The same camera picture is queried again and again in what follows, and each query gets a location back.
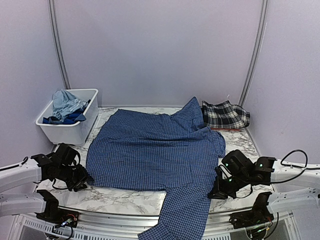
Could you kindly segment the blue checked shirt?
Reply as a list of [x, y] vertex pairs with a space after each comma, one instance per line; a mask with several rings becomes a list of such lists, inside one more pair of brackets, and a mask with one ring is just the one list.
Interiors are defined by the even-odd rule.
[[200, 240], [205, 231], [219, 158], [226, 142], [205, 126], [193, 97], [172, 115], [119, 109], [89, 146], [91, 184], [166, 193], [158, 223], [141, 240]]

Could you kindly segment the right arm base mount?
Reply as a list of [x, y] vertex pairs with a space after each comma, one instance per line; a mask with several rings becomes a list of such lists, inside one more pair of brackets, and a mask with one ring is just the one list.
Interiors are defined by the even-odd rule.
[[271, 194], [270, 191], [262, 192], [257, 196], [251, 210], [232, 213], [229, 222], [233, 225], [233, 228], [247, 228], [273, 221], [274, 215], [267, 208]]

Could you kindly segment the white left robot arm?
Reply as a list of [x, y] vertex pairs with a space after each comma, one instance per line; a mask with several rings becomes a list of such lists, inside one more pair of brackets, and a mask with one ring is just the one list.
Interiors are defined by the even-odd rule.
[[37, 154], [25, 157], [22, 162], [5, 166], [0, 170], [0, 215], [13, 216], [35, 213], [37, 218], [58, 223], [68, 217], [77, 218], [59, 208], [59, 201], [49, 191], [40, 189], [30, 193], [5, 194], [6, 191], [29, 183], [49, 180], [65, 183], [65, 189], [78, 192], [87, 188], [92, 181], [85, 167], [80, 163], [78, 151], [62, 143], [56, 151], [47, 155]]

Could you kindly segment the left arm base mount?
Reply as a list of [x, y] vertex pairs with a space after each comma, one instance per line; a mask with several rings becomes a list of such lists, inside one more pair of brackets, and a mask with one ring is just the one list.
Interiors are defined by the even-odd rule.
[[61, 225], [67, 220], [71, 220], [70, 225], [75, 228], [79, 221], [80, 213], [78, 211], [64, 209], [59, 207], [59, 201], [47, 190], [37, 190], [44, 200], [44, 210], [36, 213], [36, 217], [40, 220]]

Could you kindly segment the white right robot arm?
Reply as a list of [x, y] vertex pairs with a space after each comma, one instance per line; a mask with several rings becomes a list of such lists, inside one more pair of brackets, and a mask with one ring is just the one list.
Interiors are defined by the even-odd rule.
[[232, 223], [250, 221], [258, 224], [273, 219], [276, 213], [320, 207], [319, 165], [267, 156], [252, 162], [240, 150], [233, 150], [222, 159], [215, 172], [213, 188], [207, 195], [210, 199], [236, 199], [237, 192], [246, 186], [288, 184], [300, 187], [299, 190], [287, 192], [260, 193], [250, 210], [231, 215]]

